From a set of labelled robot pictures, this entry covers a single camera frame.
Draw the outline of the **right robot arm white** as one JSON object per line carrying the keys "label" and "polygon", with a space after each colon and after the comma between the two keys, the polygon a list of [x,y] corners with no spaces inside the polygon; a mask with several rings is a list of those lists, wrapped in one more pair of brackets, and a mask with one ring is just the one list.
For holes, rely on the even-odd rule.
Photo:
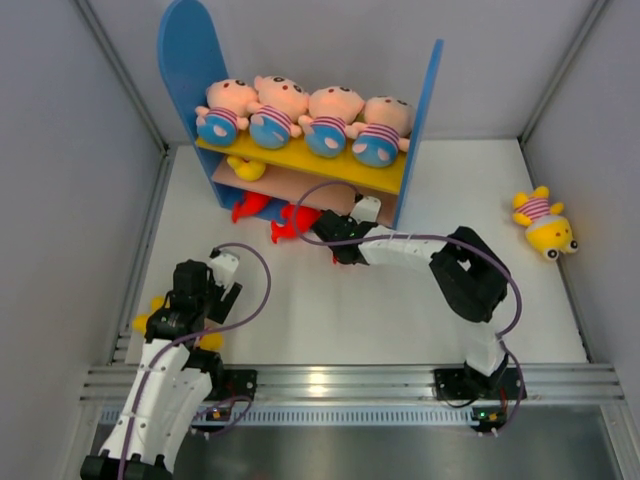
{"label": "right robot arm white", "polygon": [[480,397],[501,388],[507,355],[491,321],[506,297],[508,271],[473,229],[459,227],[444,240],[426,240],[327,210],[311,230],[341,264],[396,266],[434,279],[462,319],[457,333],[465,347],[466,385]]}

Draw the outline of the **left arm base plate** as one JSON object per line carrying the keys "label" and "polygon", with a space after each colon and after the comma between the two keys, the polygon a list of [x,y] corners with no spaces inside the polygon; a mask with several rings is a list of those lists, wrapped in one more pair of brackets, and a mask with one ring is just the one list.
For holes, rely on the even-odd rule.
{"label": "left arm base plate", "polygon": [[221,401],[231,397],[255,397],[258,372],[254,369],[225,369],[216,383],[213,400]]}

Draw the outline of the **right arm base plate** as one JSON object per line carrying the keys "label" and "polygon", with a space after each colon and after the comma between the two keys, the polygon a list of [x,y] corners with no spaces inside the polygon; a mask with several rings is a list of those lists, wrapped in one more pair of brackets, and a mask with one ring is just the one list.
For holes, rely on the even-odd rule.
{"label": "right arm base plate", "polygon": [[469,376],[463,368],[439,368],[434,371],[435,396],[439,401],[463,402],[470,400],[515,399],[518,393],[514,371],[507,370],[494,384],[483,384],[479,377]]}

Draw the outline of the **boy doll black hair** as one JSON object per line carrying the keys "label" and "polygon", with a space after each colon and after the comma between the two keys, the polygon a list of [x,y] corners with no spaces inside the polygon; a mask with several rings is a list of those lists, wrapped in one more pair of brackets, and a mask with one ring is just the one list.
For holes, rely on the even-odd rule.
{"label": "boy doll black hair", "polygon": [[254,89],[257,100],[247,106],[253,141],[276,150],[299,138],[302,128],[298,120],[308,112],[309,94],[293,80],[277,75],[256,76]]}

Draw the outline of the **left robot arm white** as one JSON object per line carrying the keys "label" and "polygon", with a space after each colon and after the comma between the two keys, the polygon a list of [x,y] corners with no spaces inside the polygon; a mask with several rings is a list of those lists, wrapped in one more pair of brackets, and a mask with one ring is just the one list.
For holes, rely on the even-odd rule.
{"label": "left robot arm white", "polygon": [[198,407],[225,390],[221,337],[202,332],[207,320],[226,320],[242,289],[238,266],[228,251],[177,264],[171,289],[135,320],[144,342],[134,382],[110,435],[85,457],[81,478],[172,478]]}

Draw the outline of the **boy doll striped shirt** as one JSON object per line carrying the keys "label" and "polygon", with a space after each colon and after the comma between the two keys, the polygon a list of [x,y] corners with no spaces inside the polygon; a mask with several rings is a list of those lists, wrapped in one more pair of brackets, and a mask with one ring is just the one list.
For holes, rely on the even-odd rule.
{"label": "boy doll striped shirt", "polygon": [[298,119],[309,150],[324,158],[341,154],[353,132],[355,122],[365,105],[353,89],[329,86],[309,97],[308,112]]}

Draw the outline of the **yellow frog plush striped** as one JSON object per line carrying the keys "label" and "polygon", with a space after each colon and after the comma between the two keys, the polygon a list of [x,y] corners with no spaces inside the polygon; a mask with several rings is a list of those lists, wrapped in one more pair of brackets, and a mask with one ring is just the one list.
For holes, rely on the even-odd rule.
{"label": "yellow frog plush striped", "polygon": [[551,202],[550,190],[539,186],[532,192],[518,192],[512,199],[512,220],[522,226],[528,244],[547,261],[561,254],[574,254],[579,245],[562,202]]}

